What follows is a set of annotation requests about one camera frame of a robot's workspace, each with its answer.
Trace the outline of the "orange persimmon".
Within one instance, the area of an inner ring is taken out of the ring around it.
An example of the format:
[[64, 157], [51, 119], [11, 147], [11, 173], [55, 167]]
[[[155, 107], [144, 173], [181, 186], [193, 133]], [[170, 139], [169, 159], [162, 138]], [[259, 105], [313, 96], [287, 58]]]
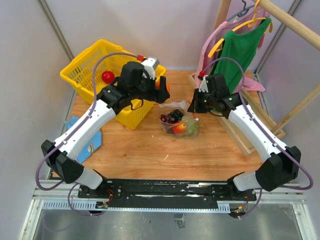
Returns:
[[[159, 90], [159, 89], [160, 89], [160, 80], [159, 80], [159, 79], [157, 79], [157, 80], [155, 81], [155, 89], [156, 89], [156, 90]], [[170, 92], [170, 86], [169, 86], [168, 83], [166, 84], [166, 89], [167, 89], [168, 92]]]

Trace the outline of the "green cabbage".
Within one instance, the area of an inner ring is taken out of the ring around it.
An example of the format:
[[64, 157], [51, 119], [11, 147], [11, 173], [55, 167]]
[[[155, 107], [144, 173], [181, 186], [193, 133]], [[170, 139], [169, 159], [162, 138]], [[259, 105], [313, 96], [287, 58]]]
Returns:
[[187, 119], [185, 123], [186, 123], [186, 130], [184, 132], [184, 135], [186, 137], [195, 135], [199, 128], [198, 121], [194, 118], [190, 118], [190, 119]]

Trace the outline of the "black grape bunch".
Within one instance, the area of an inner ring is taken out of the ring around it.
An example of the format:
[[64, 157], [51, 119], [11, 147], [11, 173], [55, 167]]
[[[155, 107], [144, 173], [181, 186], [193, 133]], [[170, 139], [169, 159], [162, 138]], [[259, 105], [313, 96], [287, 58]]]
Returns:
[[183, 116], [184, 116], [184, 113], [181, 112], [179, 109], [175, 109], [173, 110], [171, 113], [170, 113], [170, 116], [172, 118], [172, 121], [181, 121]]

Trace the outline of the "clear zip top bag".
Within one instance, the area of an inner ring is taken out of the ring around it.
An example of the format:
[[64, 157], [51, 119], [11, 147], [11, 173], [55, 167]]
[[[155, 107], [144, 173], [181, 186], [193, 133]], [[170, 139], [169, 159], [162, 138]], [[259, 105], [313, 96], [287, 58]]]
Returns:
[[165, 103], [155, 104], [157, 119], [162, 130], [173, 137], [196, 137], [199, 133], [199, 119], [188, 112], [190, 102], [176, 98]]

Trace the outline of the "purple grape bunch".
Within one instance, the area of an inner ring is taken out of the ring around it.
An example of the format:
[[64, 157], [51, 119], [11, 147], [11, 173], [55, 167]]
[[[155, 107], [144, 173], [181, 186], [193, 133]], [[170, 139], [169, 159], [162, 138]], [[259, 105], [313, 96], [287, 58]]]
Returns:
[[161, 114], [159, 119], [163, 130], [167, 134], [173, 134], [173, 127], [177, 122], [176, 118], [171, 114]]

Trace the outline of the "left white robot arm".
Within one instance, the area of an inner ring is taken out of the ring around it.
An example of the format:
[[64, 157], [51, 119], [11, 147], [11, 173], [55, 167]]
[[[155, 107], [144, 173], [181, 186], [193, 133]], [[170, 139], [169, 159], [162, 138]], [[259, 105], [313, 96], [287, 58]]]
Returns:
[[103, 177], [76, 161], [80, 151], [107, 122], [117, 116], [133, 100], [164, 103], [169, 97], [166, 78], [156, 80], [159, 61], [148, 57], [143, 62], [129, 61], [115, 78], [116, 84], [104, 87], [85, 114], [64, 135], [41, 145], [47, 165], [67, 184], [77, 183], [101, 198], [107, 193]]

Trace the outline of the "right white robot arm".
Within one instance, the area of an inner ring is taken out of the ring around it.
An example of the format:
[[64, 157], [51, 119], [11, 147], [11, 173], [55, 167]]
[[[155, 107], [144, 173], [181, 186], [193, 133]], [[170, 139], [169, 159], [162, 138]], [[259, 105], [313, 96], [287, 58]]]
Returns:
[[254, 113], [239, 93], [230, 93], [222, 74], [204, 75], [194, 90], [190, 113], [205, 114], [216, 111], [230, 120], [253, 144], [262, 159], [255, 171], [242, 172], [228, 179], [227, 196], [240, 199], [246, 190], [260, 188], [271, 192], [297, 178], [301, 151], [288, 147], [277, 138]]

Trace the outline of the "green tank top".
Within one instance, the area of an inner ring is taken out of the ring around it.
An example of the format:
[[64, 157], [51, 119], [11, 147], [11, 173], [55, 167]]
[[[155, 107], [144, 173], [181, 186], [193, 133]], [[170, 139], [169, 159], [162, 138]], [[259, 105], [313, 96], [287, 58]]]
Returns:
[[255, 26], [244, 26], [236, 32], [230, 30], [222, 36], [225, 41], [222, 43], [222, 50], [218, 52], [217, 62], [213, 64], [210, 74], [222, 74], [231, 94], [255, 57], [267, 28], [272, 27], [271, 18], [266, 17], [265, 20], [257, 21]]

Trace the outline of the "blue tissue box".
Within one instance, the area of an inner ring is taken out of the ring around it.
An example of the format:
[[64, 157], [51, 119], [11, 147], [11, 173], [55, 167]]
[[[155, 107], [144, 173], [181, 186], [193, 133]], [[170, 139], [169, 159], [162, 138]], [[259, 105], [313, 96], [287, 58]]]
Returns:
[[[64, 122], [64, 126], [66, 130], [69, 130], [80, 118], [77, 116], [72, 116], [68, 120]], [[77, 162], [83, 164], [101, 145], [103, 144], [103, 134], [99, 129], [91, 139], [83, 146], [81, 151], [79, 152], [77, 158], [75, 159]]]

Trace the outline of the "yellow plastic basket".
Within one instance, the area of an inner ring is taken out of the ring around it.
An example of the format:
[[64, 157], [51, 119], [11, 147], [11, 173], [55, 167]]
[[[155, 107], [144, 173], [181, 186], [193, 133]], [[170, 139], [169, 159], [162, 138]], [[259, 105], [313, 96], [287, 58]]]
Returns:
[[92, 109], [106, 104], [119, 123], [134, 130], [153, 104], [170, 98], [165, 72], [157, 58], [135, 55], [100, 39], [74, 58], [60, 77]]

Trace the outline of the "yellow clothes hanger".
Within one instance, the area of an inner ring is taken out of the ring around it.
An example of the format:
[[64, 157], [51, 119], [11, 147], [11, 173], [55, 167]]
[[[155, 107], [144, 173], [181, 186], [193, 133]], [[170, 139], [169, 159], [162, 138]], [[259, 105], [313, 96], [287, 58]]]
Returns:
[[[233, 32], [236, 32], [238, 31], [239, 29], [243, 28], [244, 26], [247, 26], [248, 28], [251, 28], [251, 27], [254, 27], [256, 25], [256, 22], [258, 21], [262, 21], [262, 20], [265, 20], [266, 17], [257, 17], [257, 7], [259, 5], [261, 0], [257, 0], [255, 2], [255, 5], [254, 5], [254, 14], [253, 14], [253, 17], [251, 20], [248, 20], [246, 22], [243, 22], [242, 24], [236, 26], [235, 28], [232, 29]], [[225, 39], [222, 37], [213, 47], [212, 49], [210, 50], [210, 52], [208, 53], [208, 57], [211, 58], [214, 53], [216, 52], [219, 52], [223, 49], [222, 47], [222, 44], [223, 42], [225, 41]]]

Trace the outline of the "grey clothes hanger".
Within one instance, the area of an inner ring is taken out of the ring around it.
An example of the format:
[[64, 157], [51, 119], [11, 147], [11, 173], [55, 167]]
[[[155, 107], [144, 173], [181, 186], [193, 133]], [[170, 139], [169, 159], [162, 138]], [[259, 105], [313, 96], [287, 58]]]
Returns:
[[248, 11], [252, 8], [252, 6], [247, 6], [247, 2], [245, 0], [241, 0], [241, 2], [243, 3], [243, 8], [238, 11], [236, 14], [230, 16], [226, 21], [230, 22], [231, 20], [233, 20], [236, 17], [242, 18], [243, 16], [245, 16]]

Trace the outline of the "wooden clothes rack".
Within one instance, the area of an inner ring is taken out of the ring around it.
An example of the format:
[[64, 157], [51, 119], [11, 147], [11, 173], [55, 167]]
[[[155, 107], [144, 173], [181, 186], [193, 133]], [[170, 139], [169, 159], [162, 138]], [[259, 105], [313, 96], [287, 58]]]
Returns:
[[[270, 0], [262, 0], [258, 6], [270, 13], [283, 25], [307, 41], [311, 46], [316, 49], [320, 48], [320, 36], [317, 33], [284, 12], [284, 10]], [[319, 94], [320, 86], [317, 85], [279, 123], [276, 124], [267, 112], [254, 101], [253, 97], [243, 89], [240, 91], [239, 95], [241, 99], [248, 100], [248, 104], [241, 105], [237, 108], [241, 111], [241, 114], [238, 115], [238, 121], [235, 119], [234, 111], [229, 114], [228, 119], [222, 115], [218, 115], [217, 120], [245, 157], [251, 155], [254, 151], [262, 154], [267, 150], [267, 142], [269, 141], [268, 134], [264, 133], [264, 131], [267, 130], [271, 132], [272, 140], [283, 137], [284, 135], [281, 133], [282, 128]]]

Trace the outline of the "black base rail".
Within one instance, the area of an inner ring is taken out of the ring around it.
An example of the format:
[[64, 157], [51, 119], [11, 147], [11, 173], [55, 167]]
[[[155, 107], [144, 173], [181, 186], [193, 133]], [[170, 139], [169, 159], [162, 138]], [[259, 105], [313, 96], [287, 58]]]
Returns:
[[254, 202], [253, 189], [232, 193], [225, 181], [107, 179], [97, 189], [81, 185], [81, 199], [107, 199], [113, 208], [151, 210], [210, 210], [219, 201]]

